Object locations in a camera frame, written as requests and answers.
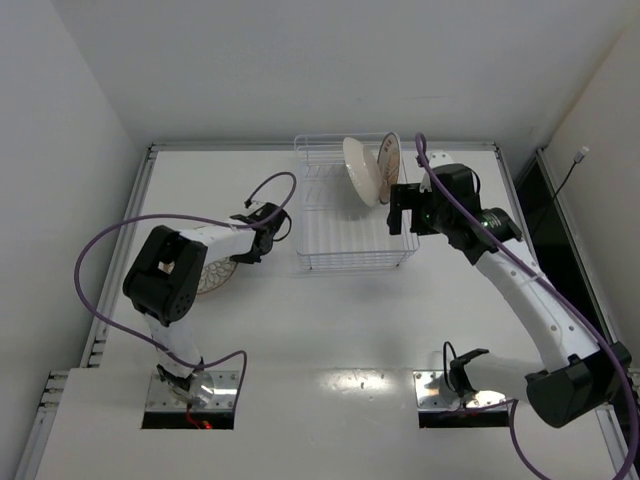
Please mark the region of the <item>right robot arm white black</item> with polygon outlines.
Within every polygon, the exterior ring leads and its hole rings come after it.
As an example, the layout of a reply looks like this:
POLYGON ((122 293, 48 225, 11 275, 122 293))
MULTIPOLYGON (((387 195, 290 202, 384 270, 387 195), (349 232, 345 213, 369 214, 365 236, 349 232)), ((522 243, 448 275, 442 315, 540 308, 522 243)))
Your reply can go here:
POLYGON ((536 362, 509 360, 476 348, 450 361, 447 387, 465 398, 491 390, 527 402, 548 425, 561 428, 623 394, 635 401, 628 382, 631 356, 608 343, 547 281, 535 265, 523 233, 501 208, 484 208, 478 175, 459 163, 432 167, 420 150, 425 175, 419 183, 391 188, 389 232, 402 230, 411 213, 411 232, 443 235, 502 295, 531 337, 536 362))

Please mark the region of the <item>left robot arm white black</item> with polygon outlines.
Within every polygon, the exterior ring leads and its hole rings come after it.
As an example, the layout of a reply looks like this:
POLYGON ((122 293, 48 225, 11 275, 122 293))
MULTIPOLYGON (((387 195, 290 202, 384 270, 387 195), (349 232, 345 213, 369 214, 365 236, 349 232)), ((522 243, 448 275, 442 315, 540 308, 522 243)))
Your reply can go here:
POLYGON ((188 230, 154 228, 129 269, 123 293, 158 344, 160 379, 179 395, 194 396, 209 381, 188 318, 200 278, 219 261, 255 264, 270 253, 289 214, 273 203, 249 202, 225 223, 188 230))

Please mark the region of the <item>flower pattern plate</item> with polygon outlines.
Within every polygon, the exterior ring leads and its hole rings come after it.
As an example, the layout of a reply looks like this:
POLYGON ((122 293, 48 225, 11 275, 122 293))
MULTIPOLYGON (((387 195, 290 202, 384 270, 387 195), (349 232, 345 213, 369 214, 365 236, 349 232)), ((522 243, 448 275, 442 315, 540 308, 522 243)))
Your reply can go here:
POLYGON ((379 202, 381 175, 372 151, 359 140, 343 140, 344 163, 351 182, 361 200, 368 207, 379 202))
POLYGON ((223 258, 206 264, 201 272, 197 295, 204 295, 213 292, 227 283, 234 275, 238 263, 230 258, 223 258))

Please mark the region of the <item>glass plate orange sunburst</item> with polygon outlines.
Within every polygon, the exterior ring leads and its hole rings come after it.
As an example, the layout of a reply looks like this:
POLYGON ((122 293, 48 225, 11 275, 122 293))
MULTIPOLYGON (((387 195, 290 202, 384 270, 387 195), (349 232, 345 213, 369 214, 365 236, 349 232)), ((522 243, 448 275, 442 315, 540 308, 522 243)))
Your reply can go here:
POLYGON ((394 132, 384 137, 378 152, 377 163, 381 177, 379 201, 381 204, 388 204, 391 187, 398 182, 401 165, 400 140, 394 132))

